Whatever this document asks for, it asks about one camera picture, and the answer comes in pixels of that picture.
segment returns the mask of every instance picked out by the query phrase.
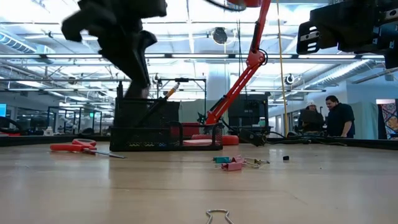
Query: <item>wooden surface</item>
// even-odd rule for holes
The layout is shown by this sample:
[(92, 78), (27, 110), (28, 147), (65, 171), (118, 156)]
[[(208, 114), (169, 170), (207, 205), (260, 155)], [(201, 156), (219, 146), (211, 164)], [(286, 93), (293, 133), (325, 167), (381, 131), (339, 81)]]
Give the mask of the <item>wooden surface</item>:
[[(228, 209), (235, 224), (398, 222), (395, 151), (298, 144), (122, 154), (0, 148), (0, 223), (199, 224), (211, 208)], [(224, 172), (211, 162), (237, 154), (271, 164)], [(213, 223), (226, 222), (219, 214)]]

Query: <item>ceiling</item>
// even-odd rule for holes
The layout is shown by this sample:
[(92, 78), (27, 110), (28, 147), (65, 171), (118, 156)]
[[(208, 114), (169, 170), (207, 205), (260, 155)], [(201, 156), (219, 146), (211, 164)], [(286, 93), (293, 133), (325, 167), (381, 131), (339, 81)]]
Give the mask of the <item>ceiling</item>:
[[(100, 49), (96, 38), (83, 32), (83, 43), (65, 40), (61, 32), (62, 21), (79, 10), (77, 0), (12, 0), (3, 1), (0, 7), (0, 34), (6, 32), (24, 44), (40, 48), (40, 52), (46, 54), (97, 54)], [(254, 22), (259, 15), (259, 8), (249, 8), (243, 12), (224, 12), (223, 10), (209, 5), (203, 0), (168, 0), (167, 16), (145, 19), (144, 29), (156, 35), (158, 43), (147, 49), (147, 54), (247, 54), (254, 30)], [(296, 54), (297, 31), (299, 25), (309, 19), (310, 11), (318, 7), (326, 6), (326, 0), (292, 0), (280, 1), (279, 18), (281, 19), (281, 49), (282, 54)], [(279, 62), (279, 27), (277, 25), (277, 5), (271, 4), (267, 15), (267, 24), (262, 34), (261, 48), (269, 55), (276, 57), (266, 66), (261, 67), (249, 82), (248, 88), (280, 89), (281, 66)], [(238, 23), (241, 29), (241, 41), (237, 37)], [(224, 45), (217, 44), (212, 39), (212, 33), (216, 27), (224, 27), (228, 40)], [(21, 54), (4, 44), (0, 44), (0, 54)], [(336, 48), (321, 50), (319, 54), (344, 55)], [(127, 79), (127, 77), (109, 62), (101, 59), (87, 58), (63, 58), (54, 59), (52, 64), (38, 62), (33, 59), (8, 58), (1, 59), (12, 63), (12, 65), (29, 70), (32, 74), (0, 73), (3, 78), (20, 78), (20, 76), (32, 79), (68, 79), (84, 78), (87, 82), (76, 85), (67, 82), (42, 83), (46, 88), (116, 88), (117, 82), (91, 82), (93, 79)], [(336, 67), (342, 60), (286, 60), (283, 63), (283, 74), (299, 77), (298, 82), (310, 82), (322, 73)], [(150, 58), (148, 60), (148, 71), (152, 78), (206, 78), (209, 74), (210, 64), (224, 64), (230, 74), (231, 85), (241, 73), (239, 71), (239, 60), (215, 60), (214, 58)], [(164, 89), (170, 89), (174, 83), (170, 82)], [(183, 83), (181, 88), (192, 91), (177, 92), (173, 97), (176, 99), (203, 98), (201, 90), (204, 84)], [(13, 88), (34, 87), (20, 83), (12, 83)], [(72, 93), (65, 91), (52, 91), (54, 95), (68, 96)], [(98, 93), (86, 94), (87, 98), (96, 99)], [(104, 91), (106, 97), (114, 98), (115, 91)]]

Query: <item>red scissors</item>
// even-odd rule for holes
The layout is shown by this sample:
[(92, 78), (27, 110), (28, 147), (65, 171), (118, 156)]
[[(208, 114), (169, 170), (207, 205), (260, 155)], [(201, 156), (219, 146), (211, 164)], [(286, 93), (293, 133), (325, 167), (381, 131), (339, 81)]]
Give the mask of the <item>red scissors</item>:
[(89, 139), (74, 139), (72, 144), (52, 144), (50, 145), (51, 151), (67, 151), (67, 152), (82, 152), (89, 154), (102, 154), (110, 157), (125, 159), (124, 156), (119, 156), (110, 152), (99, 152), (95, 147), (96, 141)]

